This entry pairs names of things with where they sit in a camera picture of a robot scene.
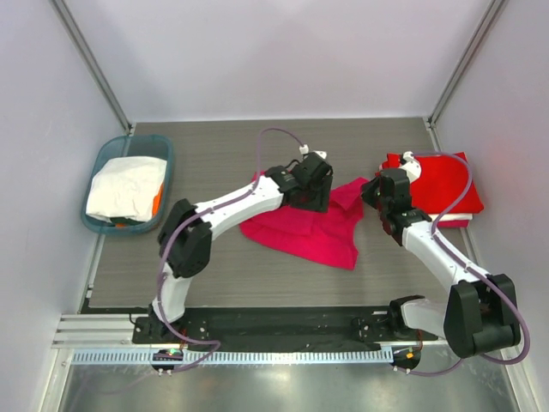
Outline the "pink t shirt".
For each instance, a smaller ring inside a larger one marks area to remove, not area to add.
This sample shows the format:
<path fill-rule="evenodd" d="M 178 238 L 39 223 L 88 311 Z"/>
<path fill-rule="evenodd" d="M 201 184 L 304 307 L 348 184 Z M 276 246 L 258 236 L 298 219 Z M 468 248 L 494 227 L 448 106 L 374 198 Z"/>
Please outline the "pink t shirt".
<path fill-rule="evenodd" d="M 360 197 L 364 178 L 333 189 L 325 213 L 288 206 L 254 216 L 239 225 L 245 238 L 275 251 L 343 270 L 353 270 L 359 252 L 354 231 L 364 217 Z"/>

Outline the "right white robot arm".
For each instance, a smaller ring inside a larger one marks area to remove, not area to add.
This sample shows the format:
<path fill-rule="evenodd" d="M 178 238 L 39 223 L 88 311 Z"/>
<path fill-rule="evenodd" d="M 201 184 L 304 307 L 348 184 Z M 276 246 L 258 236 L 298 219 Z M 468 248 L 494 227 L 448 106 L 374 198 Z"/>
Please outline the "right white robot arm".
<path fill-rule="evenodd" d="M 383 169 L 362 186 L 361 196 L 378 212 L 383 230 L 417 257 L 447 294 L 446 306 L 419 295 L 392 301 L 395 312 L 386 320 L 392 337 L 403 340 L 424 330 L 445 339 L 462 359 L 517 345 L 529 350 L 530 335 L 517 309 L 513 281 L 469 260 L 427 213 L 413 206 L 405 170 Z"/>

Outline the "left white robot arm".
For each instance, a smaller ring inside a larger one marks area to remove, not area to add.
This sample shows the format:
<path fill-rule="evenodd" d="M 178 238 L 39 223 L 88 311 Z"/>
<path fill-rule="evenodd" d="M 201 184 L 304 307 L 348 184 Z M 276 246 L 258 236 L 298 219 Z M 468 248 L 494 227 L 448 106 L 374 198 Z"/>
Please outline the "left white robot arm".
<path fill-rule="evenodd" d="M 311 151 L 286 166 L 258 170 L 248 185 L 223 197 L 176 202 L 158 236 L 160 264 L 148 334 L 165 343 L 180 337 L 192 278 L 208 266 L 212 244 L 224 232 L 282 207 L 325 213 L 332 181 L 327 154 Z"/>

